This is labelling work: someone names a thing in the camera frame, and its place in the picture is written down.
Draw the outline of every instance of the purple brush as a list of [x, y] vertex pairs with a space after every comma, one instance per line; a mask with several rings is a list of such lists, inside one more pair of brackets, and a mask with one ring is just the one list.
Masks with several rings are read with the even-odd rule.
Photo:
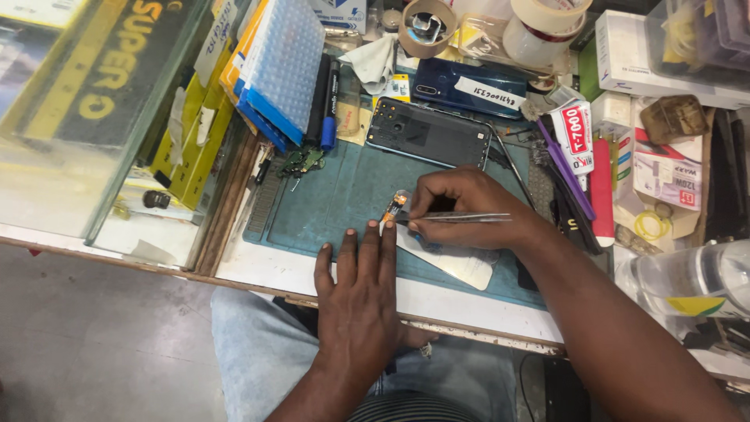
[[520, 108], [523, 117], [526, 117], [530, 122], [536, 122], [539, 126], [541, 134], [544, 135], [544, 138], [547, 141], [547, 151], [550, 152], [552, 161], [554, 161], [557, 168], [559, 168], [563, 179], [565, 179], [565, 183], [568, 184], [570, 190], [573, 192], [573, 196], [575, 196], [575, 200], [578, 201], [580, 207], [583, 209], [583, 213], [586, 214], [586, 217], [589, 220], [596, 220], [596, 213], [594, 213], [594, 209], [591, 207], [589, 198], [586, 197], [586, 194], [581, 189], [581, 185], [573, 174], [573, 170], [568, 166], [565, 156], [563, 155], [563, 150], [560, 149], [560, 145], [552, 139], [547, 128], [542, 124], [542, 121], [539, 118], [539, 110], [537, 110], [536, 106], [528, 100], [524, 101]]

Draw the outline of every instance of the blue marker cap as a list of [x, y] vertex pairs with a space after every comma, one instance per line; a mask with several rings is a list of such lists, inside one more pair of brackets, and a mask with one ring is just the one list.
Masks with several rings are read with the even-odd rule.
[[333, 117], [323, 119], [323, 129], [320, 133], [320, 149], [331, 151], [336, 147], [336, 120]]

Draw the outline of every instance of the smartphone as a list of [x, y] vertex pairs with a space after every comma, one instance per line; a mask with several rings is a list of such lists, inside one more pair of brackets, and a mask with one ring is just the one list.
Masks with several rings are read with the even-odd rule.
[[484, 170], [492, 128], [455, 114], [395, 98], [378, 99], [365, 141], [375, 148], [445, 167]]
[[[462, 85], [476, 86], [474, 89], [459, 89]], [[509, 101], [509, 107], [498, 104], [502, 101], [491, 101], [483, 98], [497, 93], [509, 93], [510, 96], [526, 97], [526, 80], [521, 77], [501, 74], [487, 68], [465, 65], [443, 59], [422, 59], [417, 67], [412, 96], [422, 100], [433, 101], [453, 107], [474, 110], [480, 113], [493, 114], [507, 119], [520, 119], [521, 112], [516, 105], [519, 101]]]

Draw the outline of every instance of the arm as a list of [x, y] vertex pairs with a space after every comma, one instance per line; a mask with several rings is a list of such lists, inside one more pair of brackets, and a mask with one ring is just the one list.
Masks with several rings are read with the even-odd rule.
[[422, 347], [437, 335], [401, 323], [396, 313], [396, 228], [370, 220], [357, 252], [357, 233], [343, 236], [337, 281], [330, 243], [315, 263], [320, 350], [310, 370], [266, 421], [346, 420], [399, 346]]
[[[510, 223], [418, 220], [433, 199]], [[711, 376], [560, 232], [475, 167], [432, 173], [412, 199], [413, 230], [431, 241], [510, 248], [536, 281], [583, 383], [617, 420], [742, 420]]]

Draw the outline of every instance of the bubble wrap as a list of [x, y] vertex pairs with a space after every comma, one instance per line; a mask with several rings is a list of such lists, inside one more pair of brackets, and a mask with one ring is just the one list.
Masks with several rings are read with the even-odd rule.
[[308, 0], [271, 0], [248, 57], [248, 102], [296, 143], [308, 128], [325, 33]]

